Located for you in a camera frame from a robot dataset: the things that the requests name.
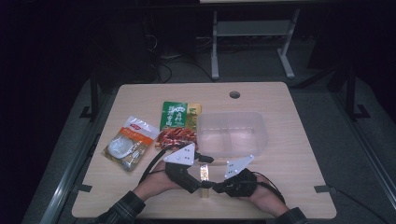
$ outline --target dark floor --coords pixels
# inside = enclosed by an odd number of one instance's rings
[[[389,176],[394,180],[396,133],[392,120],[396,120],[396,106],[393,100],[396,99],[393,90],[396,85],[393,75],[396,71],[396,48],[392,34],[396,26],[385,27],[384,24],[396,20],[393,20],[393,14],[389,13],[392,11],[391,6],[376,5],[370,8],[372,10],[369,10],[365,20],[370,27],[368,30],[372,32],[360,35],[368,36],[362,38],[366,43],[359,42],[359,49],[364,49],[365,53],[360,54],[353,63],[360,78],[356,103],[365,105],[372,117],[359,119],[354,125],[360,127],[389,172]],[[87,34],[100,28],[92,24],[96,24],[102,18],[95,17],[92,11],[82,13],[73,1],[8,1],[1,3],[0,10],[0,31],[3,34],[0,41],[1,62],[6,74],[1,76],[4,109],[0,117],[0,130],[2,151],[6,158],[1,163],[1,171],[2,183],[9,183],[1,187],[1,219],[9,220],[8,223],[20,223],[27,211],[24,222],[37,223],[47,209],[54,188],[58,184],[56,180],[62,177],[62,169],[67,165],[65,160],[50,161],[51,156],[53,157],[52,152],[55,154],[76,148],[89,123],[86,119],[78,118],[82,108],[90,105],[89,86],[87,87],[89,84],[86,82],[92,73],[92,58],[87,58],[87,55],[91,54],[87,54],[86,50],[90,49],[86,46],[92,46],[92,42],[87,38]],[[294,80],[284,77],[276,56],[276,46],[282,39],[261,39],[261,43],[249,39],[248,41],[254,42],[251,46],[246,44],[246,39],[236,43],[223,42],[224,49],[219,57],[219,81],[284,81],[291,86],[312,77],[322,68],[307,69],[308,65],[312,65],[309,57],[313,52],[313,45],[309,41],[313,39],[305,40],[305,37],[316,33],[317,31],[300,29],[295,36],[289,54],[297,75]],[[340,36],[342,35],[335,35],[335,39],[343,39]],[[328,52],[326,50],[332,46],[326,45],[326,41],[323,43],[322,40],[323,38],[315,38],[317,48],[321,49],[319,52],[322,51],[321,54],[315,54],[315,59],[323,58],[323,50]],[[149,39],[149,47],[152,47],[151,43],[152,39]],[[186,49],[184,50],[184,57],[163,63],[172,71],[169,82],[211,82],[205,73],[210,71],[207,49],[193,57],[186,57]],[[163,56],[174,56],[174,53],[178,52],[162,52]],[[114,65],[114,61],[109,59],[107,63]],[[170,75],[167,67],[159,66],[163,80]],[[310,86],[309,91],[291,91],[325,180],[337,188],[353,193],[353,196],[372,206],[382,217],[393,221],[394,208],[387,201],[382,186],[372,173],[372,166],[366,159],[364,150],[360,150],[361,142],[356,140],[356,134],[353,128],[349,127],[348,121],[342,121],[344,115],[336,106],[338,100],[325,88],[330,77],[326,76]],[[104,88],[104,91],[106,94],[116,92],[111,87]],[[104,105],[103,108],[108,110],[109,105]],[[21,127],[26,127],[27,132],[22,132]],[[51,162],[59,163],[55,165],[57,169],[48,173],[47,165]],[[340,172],[339,167],[347,169]],[[52,180],[55,181],[46,182],[45,178],[42,179],[45,172],[47,175],[51,174]],[[39,184],[46,187],[37,188]],[[64,209],[59,223],[75,221],[67,213],[67,209],[73,203],[73,197],[74,194],[71,193],[68,206]],[[34,203],[28,209],[32,199]],[[378,222],[377,218],[346,197],[333,195],[333,199],[339,213],[335,220],[328,222]]]

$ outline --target food package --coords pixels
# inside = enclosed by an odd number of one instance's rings
[[[146,148],[154,142],[159,133],[158,128],[131,116],[102,154],[119,163],[125,171],[130,172],[136,167]]]
[[[164,102],[161,116],[161,133],[157,138],[157,149],[179,150],[196,140],[197,116],[201,114],[200,104],[188,104],[179,102]]]
[[[209,167],[206,163],[200,165],[201,182],[209,181]],[[209,198],[209,189],[201,188],[201,198]]]

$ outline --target metal stand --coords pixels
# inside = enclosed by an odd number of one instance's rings
[[[295,78],[293,70],[291,69],[291,66],[289,64],[288,57],[286,57],[286,53],[288,52],[289,44],[290,44],[291,38],[293,37],[294,28],[296,27],[296,23],[297,23],[299,14],[300,14],[300,9],[296,9],[293,13],[293,17],[291,18],[288,32],[286,33],[285,44],[283,45],[282,49],[277,50],[277,54],[279,55],[279,59],[282,62],[283,68],[285,69],[286,77],[288,79]]]
[[[98,114],[98,83],[96,81],[95,73],[91,73],[91,113],[88,113],[90,110],[89,106],[85,106],[79,115],[80,118],[90,119],[90,122],[93,122]]]
[[[290,86],[290,89],[303,89],[332,73],[333,76],[327,85],[327,89],[331,92],[338,92],[346,83],[346,112],[349,117],[352,120],[370,118],[370,114],[364,105],[357,105],[360,113],[355,113],[356,74],[349,61],[331,66],[300,84]]]
[[[300,9],[295,9],[291,20],[283,21],[218,21],[218,12],[213,14],[213,38],[212,38],[212,78],[219,79],[218,63],[218,36],[238,36],[238,35],[284,35],[285,44],[277,53],[282,62],[286,76],[289,79],[294,78],[294,73],[286,56],[290,45],[294,28],[297,23]]]

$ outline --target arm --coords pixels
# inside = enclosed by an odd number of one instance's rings
[[[258,182],[269,184],[269,181],[261,175],[257,175]],[[246,198],[240,198],[254,203],[263,212],[271,214],[276,218],[277,224],[308,224],[308,220],[301,210],[297,208],[289,209],[278,197],[269,189],[257,186],[253,194]]]
[[[134,223],[138,214],[146,206],[145,201],[150,197],[163,193],[169,189],[180,189],[180,186],[172,182],[165,172],[165,162],[158,162],[152,170],[152,174],[140,183],[133,191],[129,191],[107,212],[97,217],[91,223],[121,224]]]

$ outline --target black cable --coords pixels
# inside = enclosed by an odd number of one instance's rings
[[[235,184],[254,184],[254,185],[260,185],[266,189],[271,190],[271,192],[273,192],[275,194],[275,196],[282,201],[282,203],[286,204],[285,202],[285,198],[283,197],[282,193],[276,188],[276,187],[272,187],[269,184],[266,184],[264,182],[258,182],[258,181],[240,181],[240,182],[236,182]]]
[[[200,69],[210,78],[210,80],[215,81],[215,80],[212,78],[212,76],[210,76],[210,75],[206,72],[206,70],[205,70],[202,66],[200,66],[199,64],[197,64],[197,63],[192,63],[192,62],[188,62],[188,61],[182,61],[182,62],[169,62],[169,63],[190,63],[190,64],[193,64],[193,65],[197,66],[198,68],[200,68]]]
[[[332,185],[327,184],[327,186],[331,189],[335,189],[336,192],[343,194],[344,196],[346,196],[349,200],[351,200],[352,202],[362,206],[363,208],[365,208],[367,211],[371,212],[374,216],[376,216],[378,219],[380,219],[382,222],[389,224],[383,217],[381,217],[377,212],[375,212],[373,209],[369,208],[367,205],[365,205],[364,203],[361,203],[360,201],[358,201],[357,199],[353,198],[352,196],[350,196],[349,194],[347,194],[346,192],[344,192],[343,190],[340,190]]]
[[[204,42],[203,44],[197,43],[199,44],[199,46],[196,47],[197,52],[200,52],[212,46],[212,37],[202,37],[201,39],[197,39],[197,42],[200,42],[202,39],[208,39],[208,41]]]
[[[159,172],[164,172],[164,171],[165,170],[152,171],[152,172],[148,173],[148,175],[153,175],[153,174],[156,174],[156,173],[159,173]]]
[[[128,72],[131,72],[128,67],[124,66],[117,59],[115,59],[110,53],[108,53],[105,49],[103,49],[102,46],[100,46],[93,38],[90,38],[90,40],[97,48],[99,48],[99,50],[101,50],[107,56],[108,59],[116,63],[120,68],[125,69]]]
[[[265,179],[267,179],[267,180],[270,182],[270,184],[271,184],[272,186],[274,186],[274,188],[275,188],[277,191],[279,191],[279,189],[276,187],[276,185],[275,185],[267,176],[262,175],[262,174],[260,174],[259,172],[255,172],[255,171],[253,171],[253,172],[251,172],[251,173],[253,173],[253,174],[255,174],[255,175],[261,175],[262,177],[264,177]]]
[[[158,72],[158,79],[161,81],[161,83],[168,82],[171,79],[172,75],[173,75],[172,69],[170,67],[166,66],[165,64],[162,64],[162,63],[160,63],[158,65],[168,69],[168,71],[169,71],[169,77],[166,80],[163,80],[163,77],[161,77],[161,73]]]
[[[139,180],[139,184],[142,183],[144,179],[149,175],[149,172],[151,171],[152,167],[154,167],[155,163],[165,154],[166,149],[162,149],[160,153],[155,156],[155,158],[151,161],[151,163],[148,165],[148,168],[146,168],[145,172],[142,174],[142,177]]]
[[[250,47],[249,39],[246,41],[246,37],[237,36],[237,37],[228,37],[222,38],[218,40],[218,52],[222,54],[234,54],[244,50],[247,50]]]

